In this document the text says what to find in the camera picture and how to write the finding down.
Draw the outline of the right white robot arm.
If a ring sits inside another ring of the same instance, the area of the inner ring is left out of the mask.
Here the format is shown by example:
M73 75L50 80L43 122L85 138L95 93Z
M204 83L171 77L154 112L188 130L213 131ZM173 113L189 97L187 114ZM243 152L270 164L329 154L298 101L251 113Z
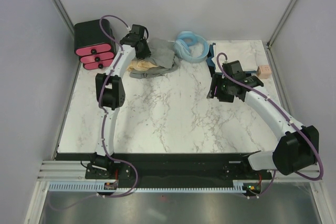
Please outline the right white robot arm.
M283 175L298 173L318 163L319 132L294 119L267 93L264 83L243 71L238 60L224 63L222 73L214 73L207 98L232 103L235 98L249 105L266 122L278 144L273 151L247 155L240 172L248 179L260 170L277 170Z

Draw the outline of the yellow t shirt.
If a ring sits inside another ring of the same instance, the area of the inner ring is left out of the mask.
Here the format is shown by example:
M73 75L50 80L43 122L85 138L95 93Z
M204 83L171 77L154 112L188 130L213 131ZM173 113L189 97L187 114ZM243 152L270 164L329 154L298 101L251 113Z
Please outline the yellow t shirt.
M152 68L157 68L158 66L156 64L153 64L150 61L146 60L132 60L131 63L129 64L127 70L128 71L148 71L149 69Z

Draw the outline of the grey t shirt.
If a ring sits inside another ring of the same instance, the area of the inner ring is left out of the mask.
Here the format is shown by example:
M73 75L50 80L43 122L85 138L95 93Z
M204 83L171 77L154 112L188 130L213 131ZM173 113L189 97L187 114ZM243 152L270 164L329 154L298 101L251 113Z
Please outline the grey t shirt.
M157 68L149 69L148 71L129 71L129 76L135 79L154 78L160 77L167 73L171 73L178 69L179 59L173 50L173 42L152 38L149 40L149 49L151 56L145 59L134 60L146 60L157 65Z

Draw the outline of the light blue headphones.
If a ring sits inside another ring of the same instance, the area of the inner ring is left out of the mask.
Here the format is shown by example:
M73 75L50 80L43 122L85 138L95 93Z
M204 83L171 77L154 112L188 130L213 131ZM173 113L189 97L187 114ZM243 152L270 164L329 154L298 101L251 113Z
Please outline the light blue headphones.
M198 44L203 46L203 51L201 55L194 57L192 56L191 47ZM195 34L192 31L182 31L177 35L176 40L173 43L173 49L178 58L189 63L200 63L207 58L209 44L202 36Z

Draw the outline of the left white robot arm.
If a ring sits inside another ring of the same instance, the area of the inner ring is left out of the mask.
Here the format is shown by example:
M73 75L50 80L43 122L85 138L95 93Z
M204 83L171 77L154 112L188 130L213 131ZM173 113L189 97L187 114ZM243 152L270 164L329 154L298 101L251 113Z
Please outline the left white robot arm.
M125 102L122 77L134 58L150 55L147 43L148 30L133 24L129 33L120 40L118 55L104 74L95 77L98 106L103 110L100 140L96 152L86 166L86 179L116 179L114 161L114 132L120 108Z

